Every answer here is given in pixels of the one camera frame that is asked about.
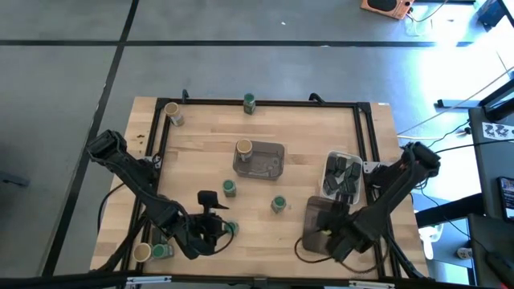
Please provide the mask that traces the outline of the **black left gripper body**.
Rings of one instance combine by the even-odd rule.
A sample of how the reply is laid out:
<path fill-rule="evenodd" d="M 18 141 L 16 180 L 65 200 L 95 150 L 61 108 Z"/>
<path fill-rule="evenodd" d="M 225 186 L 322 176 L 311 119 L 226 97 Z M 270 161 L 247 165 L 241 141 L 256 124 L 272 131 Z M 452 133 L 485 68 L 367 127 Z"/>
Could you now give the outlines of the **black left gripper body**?
<path fill-rule="evenodd" d="M 203 207 L 203 211 L 189 216 L 187 241 L 187 245 L 197 255 L 213 254 L 218 239 L 225 234 L 222 218 L 212 208 L 216 203 L 219 203 L 217 192 L 211 190 L 198 192 L 198 204 Z"/>

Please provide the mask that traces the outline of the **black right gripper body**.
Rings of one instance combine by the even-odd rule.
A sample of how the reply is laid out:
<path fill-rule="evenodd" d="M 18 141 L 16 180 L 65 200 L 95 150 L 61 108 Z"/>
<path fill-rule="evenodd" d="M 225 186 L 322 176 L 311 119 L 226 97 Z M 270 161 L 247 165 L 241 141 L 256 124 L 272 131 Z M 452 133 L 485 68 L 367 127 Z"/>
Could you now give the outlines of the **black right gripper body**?
<path fill-rule="evenodd" d="M 321 229 L 329 232 L 325 249 L 337 262 L 345 261 L 353 250 L 366 252 L 376 242 L 376 232 L 362 212 L 345 215 L 330 213 Z"/>

